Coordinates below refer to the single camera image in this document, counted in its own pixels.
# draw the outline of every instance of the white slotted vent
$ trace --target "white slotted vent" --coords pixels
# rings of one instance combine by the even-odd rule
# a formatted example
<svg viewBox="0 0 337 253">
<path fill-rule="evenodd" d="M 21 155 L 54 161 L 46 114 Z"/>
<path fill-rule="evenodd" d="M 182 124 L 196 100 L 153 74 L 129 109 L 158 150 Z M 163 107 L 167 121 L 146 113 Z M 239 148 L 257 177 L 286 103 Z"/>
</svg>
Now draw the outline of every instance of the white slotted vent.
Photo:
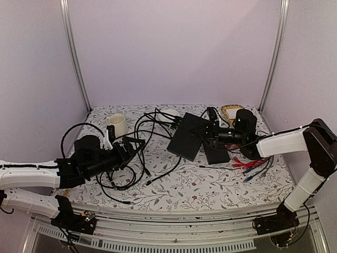
<svg viewBox="0 0 337 253">
<path fill-rule="evenodd" d="M 51 228 L 40 225 L 38 232 L 60 240 L 66 240 L 63 233 L 58 228 Z M 251 249 L 256 249 L 253 240 L 245 240 L 229 244 L 217 244 L 206 246 L 143 246 L 135 244 L 123 244 L 112 242 L 104 239 L 91 239 L 91 244 L 77 243 L 86 247 L 103 249 L 115 253 L 231 253 L 243 252 Z"/>
</svg>

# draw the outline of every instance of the table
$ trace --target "table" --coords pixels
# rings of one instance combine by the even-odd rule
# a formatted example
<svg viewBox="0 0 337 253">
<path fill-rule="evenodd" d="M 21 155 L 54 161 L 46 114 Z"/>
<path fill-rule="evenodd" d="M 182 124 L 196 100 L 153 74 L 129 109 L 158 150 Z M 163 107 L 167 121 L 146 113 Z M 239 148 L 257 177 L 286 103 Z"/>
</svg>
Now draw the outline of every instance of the table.
<svg viewBox="0 0 337 253">
<path fill-rule="evenodd" d="M 219 110 L 221 108 L 219 105 L 212 106 Z M 257 109 L 251 106 L 244 107 L 257 117 L 257 130 L 269 132 Z M 132 132 L 137 119 L 144 112 L 153 112 L 155 108 L 160 110 L 175 109 L 180 112 L 181 116 L 185 112 L 201 115 L 206 109 L 206 105 L 98 106 L 92 110 L 86 122 L 104 130 L 107 116 L 123 113 L 127 119 L 129 132 Z M 144 130 L 151 130 L 151 128 L 151 123 L 141 127 Z M 167 134 L 160 126 L 156 126 L 155 132 Z M 84 126 L 79 138 L 87 134 L 99 135 L 96 130 Z M 148 133 L 140 133 L 141 138 L 147 138 L 148 135 Z M 168 143 L 169 140 L 154 135 L 146 147 L 145 159 L 147 168 L 152 174 L 151 178 L 169 171 L 178 161 L 176 155 L 166 150 Z M 275 156 L 273 165 L 264 177 L 256 177 L 247 183 L 244 182 L 246 176 L 241 170 L 216 169 L 217 167 L 231 167 L 234 157 L 243 162 L 248 161 L 241 154 L 230 153 L 230 157 L 229 163 L 214 165 L 214 169 L 199 168 L 197 166 L 207 165 L 206 156 L 201 148 L 194 162 L 182 159 L 180 165 L 169 176 L 157 180 L 149 186 L 145 186 L 145 183 L 151 178 L 143 177 L 137 185 L 126 191 L 106 189 L 106 192 L 112 197 L 131 201 L 132 205 L 121 204 L 105 196 L 95 179 L 73 189 L 55 189 L 53 194 L 67 196 L 74 203 L 96 207 L 172 212 L 234 209 L 281 202 L 294 187 L 292 177 L 280 155 Z M 134 158 L 129 165 L 134 168 L 137 175 L 140 174 L 141 164 L 138 157 Z M 114 182 L 124 185 L 131 177 L 132 174 L 128 169 L 118 171 L 114 173 Z"/>
</svg>

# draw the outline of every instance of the metal corner strip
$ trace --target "metal corner strip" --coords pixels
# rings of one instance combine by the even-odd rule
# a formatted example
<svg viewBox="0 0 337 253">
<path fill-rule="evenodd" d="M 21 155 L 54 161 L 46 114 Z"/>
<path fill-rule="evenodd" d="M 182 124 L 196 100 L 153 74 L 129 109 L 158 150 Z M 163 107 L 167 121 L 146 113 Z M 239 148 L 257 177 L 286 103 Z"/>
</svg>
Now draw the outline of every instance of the metal corner strip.
<svg viewBox="0 0 337 253">
<path fill-rule="evenodd" d="M 272 82 L 274 79 L 274 74 L 275 74 L 275 70 L 276 70 L 276 65 L 277 65 L 277 61 L 279 59 L 279 53 L 280 53 L 280 49 L 281 49 L 281 44 L 282 44 L 282 40 L 283 40 L 283 34 L 284 34 L 284 30 L 285 30 L 285 25 L 286 25 L 286 18 L 287 18 L 287 14 L 288 14 L 288 5 L 289 5 L 289 0 L 282 0 L 281 3 L 281 9 L 280 9 L 280 17 L 279 17 L 279 25 L 277 28 L 277 35 L 276 35 L 276 40 L 275 40 L 275 46 L 274 46 L 274 51 L 273 51 L 273 56 L 272 56 L 272 61 L 270 64 L 270 68 L 269 68 L 269 72 L 268 72 L 268 76 L 267 76 L 267 81 L 263 90 L 263 95 L 261 97 L 261 102 L 259 105 L 259 111 L 261 113 L 263 113 L 266 104 L 267 104 L 267 100 L 268 100 L 268 96 L 270 93 L 270 89 L 272 86 Z"/>
<path fill-rule="evenodd" d="M 84 103 L 84 106 L 87 110 L 87 112 L 90 112 L 92 107 L 90 105 L 90 101 L 88 98 L 88 93 L 86 91 L 83 76 L 80 68 L 80 63 L 78 61 L 77 52 L 76 52 L 76 46 L 74 41 L 74 35 L 70 20 L 70 13 L 69 13 L 69 7 L 68 7 L 68 0 L 60 0 L 61 3 L 61 11 L 62 11 L 62 19 L 64 24 L 64 30 L 68 41 L 69 51 L 72 58 L 75 75 L 78 83 L 78 87 L 80 89 L 81 97 Z"/>
</svg>

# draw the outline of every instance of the table surface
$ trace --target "table surface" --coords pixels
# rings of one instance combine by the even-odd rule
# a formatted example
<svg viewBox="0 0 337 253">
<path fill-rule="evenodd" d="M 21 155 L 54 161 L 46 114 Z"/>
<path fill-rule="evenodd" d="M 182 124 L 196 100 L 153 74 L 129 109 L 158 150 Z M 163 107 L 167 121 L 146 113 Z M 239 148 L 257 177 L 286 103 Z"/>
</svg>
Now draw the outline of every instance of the table surface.
<svg viewBox="0 0 337 253">
<path fill-rule="evenodd" d="M 221 106 L 212 105 L 220 110 Z M 153 112 L 155 108 L 160 110 L 175 109 L 181 116 L 185 112 L 201 115 L 206 109 L 205 105 L 119 105 L 98 106 L 90 113 L 86 122 L 106 128 L 106 117 L 114 113 L 123 113 L 126 116 L 129 132 L 137 119 L 144 112 Z M 245 106 L 257 117 L 257 130 L 268 132 L 268 129 L 256 108 Z M 141 129 L 151 130 L 152 124 L 144 124 Z M 155 132 L 167 133 L 160 127 L 155 127 Z M 84 126 L 79 138 L 99 133 Z M 140 137 L 147 139 L 148 133 L 141 133 Z M 189 211 L 189 210 L 216 210 L 229 208 L 242 208 L 263 205 L 267 203 L 281 202 L 293 189 L 294 183 L 288 168 L 280 155 L 276 155 L 274 162 L 264 177 L 255 177 L 245 183 L 246 176 L 242 170 L 230 171 L 217 169 L 216 167 L 232 167 L 234 157 L 240 161 L 249 161 L 241 154 L 231 154 L 229 163 L 217 164 L 215 168 L 199 168 L 199 165 L 207 166 L 206 156 L 201 148 L 194 162 L 182 159 L 179 166 L 168 176 L 153 182 L 149 186 L 144 184 L 151 178 L 155 178 L 174 167 L 178 157 L 166 150 L 169 140 L 154 135 L 145 150 L 146 166 L 152 176 L 144 176 L 135 186 L 125 191 L 105 189 L 112 197 L 120 200 L 132 201 L 132 205 L 115 202 L 102 193 L 96 180 L 87 181 L 86 184 L 73 189 L 55 189 L 54 194 L 67 196 L 70 201 L 97 207 L 110 207 L 134 210 L 152 211 Z M 140 174 L 141 164 L 138 157 L 130 162 L 137 175 Z M 128 169 L 114 173 L 114 182 L 117 185 L 125 185 L 132 178 Z"/>
</svg>

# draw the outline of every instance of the white cup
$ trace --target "white cup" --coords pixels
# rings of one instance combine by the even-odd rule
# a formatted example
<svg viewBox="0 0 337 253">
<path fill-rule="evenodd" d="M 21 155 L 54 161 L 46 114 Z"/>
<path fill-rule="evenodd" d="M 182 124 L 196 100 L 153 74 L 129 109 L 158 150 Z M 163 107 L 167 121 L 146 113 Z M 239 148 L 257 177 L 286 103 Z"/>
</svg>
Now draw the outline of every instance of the white cup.
<svg viewBox="0 0 337 253">
<path fill-rule="evenodd" d="M 121 113 L 106 117 L 106 124 L 113 125 L 115 127 L 116 137 L 125 135 L 128 132 L 125 116 Z"/>
</svg>

